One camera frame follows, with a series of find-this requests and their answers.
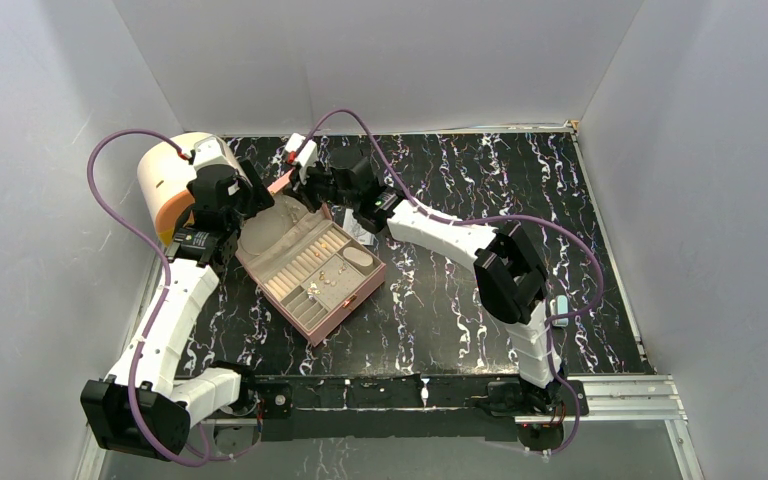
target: white wall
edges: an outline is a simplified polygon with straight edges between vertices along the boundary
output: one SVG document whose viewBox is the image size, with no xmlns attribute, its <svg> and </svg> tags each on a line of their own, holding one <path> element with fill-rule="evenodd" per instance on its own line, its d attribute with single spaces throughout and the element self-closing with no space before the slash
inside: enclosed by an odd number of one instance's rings
<svg viewBox="0 0 768 480">
<path fill-rule="evenodd" d="M 72 478 L 84 382 L 117 356 L 149 250 L 93 202 L 86 160 L 125 127 L 180 126 L 109 1 L 0 1 L 0 479 Z M 100 188 L 150 221 L 121 140 Z"/>
<path fill-rule="evenodd" d="M 580 118 L 641 2 L 115 0 L 183 127 L 232 134 Z"/>
<path fill-rule="evenodd" d="M 768 2 L 646 1 L 581 131 L 703 469 L 768 479 Z"/>
</svg>

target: small box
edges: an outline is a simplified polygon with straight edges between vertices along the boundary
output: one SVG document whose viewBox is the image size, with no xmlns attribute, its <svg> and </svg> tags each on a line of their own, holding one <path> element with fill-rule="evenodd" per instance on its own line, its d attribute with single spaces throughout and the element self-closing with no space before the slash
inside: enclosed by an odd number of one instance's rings
<svg viewBox="0 0 768 480">
<path fill-rule="evenodd" d="M 269 187 L 275 206 L 246 221 L 237 259 L 311 345 L 318 345 L 384 283 L 385 265 L 332 221 L 327 207 L 310 213 Z"/>
</svg>

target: gray floor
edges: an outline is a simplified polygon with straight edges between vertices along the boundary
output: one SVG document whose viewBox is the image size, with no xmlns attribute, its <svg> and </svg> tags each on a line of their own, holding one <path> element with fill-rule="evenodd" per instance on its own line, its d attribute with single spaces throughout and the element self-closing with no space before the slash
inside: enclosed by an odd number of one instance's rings
<svg viewBox="0 0 768 480">
<path fill-rule="evenodd" d="M 238 443 L 251 439 L 240 432 Z M 234 441 L 219 436 L 220 445 Z M 481 439 L 324 439 L 266 443 L 199 469 L 110 452 L 101 479 L 680 479 L 664 422 L 585 422 L 549 462 Z"/>
</svg>

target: table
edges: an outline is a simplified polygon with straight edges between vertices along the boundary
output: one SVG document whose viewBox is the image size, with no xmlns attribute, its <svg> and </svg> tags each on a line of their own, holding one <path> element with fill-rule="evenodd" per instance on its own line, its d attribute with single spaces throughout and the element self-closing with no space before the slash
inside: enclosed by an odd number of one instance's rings
<svg viewBox="0 0 768 480">
<path fill-rule="evenodd" d="M 317 137 L 326 164 L 332 148 L 365 137 Z M 601 308 L 555 337 L 570 374 L 651 373 L 641 360 L 592 198 L 569 131 L 424 134 L 379 137 L 405 182 L 423 203 L 461 218 L 523 213 L 550 219 L 594 249 L 605 272 Z M 287 171 L 280 137 L 226 139 L 268 184 Z M 384 171 L 380 164 L 378 171 Z M 343 209 L 332 209 L 342 224 Z M 595 290 L 584 254 L 540 227 L 549 290 L 571 308 Z M 178 374 L 200 373 L 214 360 L 250 365 L 259 375 L 392 376 L 515 372 L 506 332 L 479 308 L 467 269 L 438 254 L 378 235 L 370 250 L 387 279 L 321 345 L 312 348 L 256 289 L 245 270 L 229 269 L 205 305 Z"/>
</svg>

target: black marble table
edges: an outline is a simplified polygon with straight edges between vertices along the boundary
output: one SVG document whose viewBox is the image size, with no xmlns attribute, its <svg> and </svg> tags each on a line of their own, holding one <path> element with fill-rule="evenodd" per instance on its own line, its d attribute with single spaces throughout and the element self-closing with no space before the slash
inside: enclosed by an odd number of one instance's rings
<svg viewBox="0 0 768 480">
<path fill-rule="evenodd" d="M 288 168 L 282 163 L 286 138 L 227 140 L 267 184 Z M 320 158 L 327 163 L 332 148 L 358 141 L 366 139 L 320 137 Z M 398 135 L 380 141 L 425 204 L 461 218 L 535 215 L 584 239 L 605 271 L 606 292 L 598 312 L 556 330 L 568 372 L 649 371 L 637 350 L 571 134 Z M 332 212 L 342 224 L 343 209 Z M 584 305 L 595 290 L 584 254 L 540 227 L 527 230 L 543 246 L 551 294 L 566 294 L 572 308 Z M 482 315 L 470 272 L 382 235 L 370 250 L 387 264 L 385 284 L 315 348 L 266 301 L 242 267 L 229 269 L 198 319 L 178 373 L 197 375 L 213 360 L 249 364 L 261 375 L 515 372 L 507 334 Z"/>
</svg>

